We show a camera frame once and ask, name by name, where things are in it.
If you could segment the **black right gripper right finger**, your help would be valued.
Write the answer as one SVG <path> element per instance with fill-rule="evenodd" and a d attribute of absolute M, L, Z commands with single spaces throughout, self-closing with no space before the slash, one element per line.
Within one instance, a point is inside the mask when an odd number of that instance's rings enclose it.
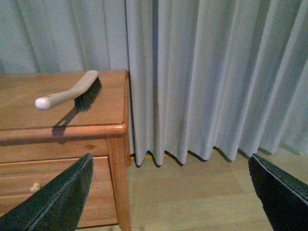
<path fill-rule="evenodd" d="M 249 173 L 263 210 L 275 231 L 308 229 L 308 185 L 254 154 Z"/>

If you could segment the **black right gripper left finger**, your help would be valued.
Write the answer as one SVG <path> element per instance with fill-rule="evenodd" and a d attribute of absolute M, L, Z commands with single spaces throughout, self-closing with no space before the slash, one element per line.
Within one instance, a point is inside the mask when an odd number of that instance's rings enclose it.
<path fill-rule="evenodd" d="M 2 231 L 75 231 L 89 195 L 93 156 L 86 154 L 0 218 Z"/>

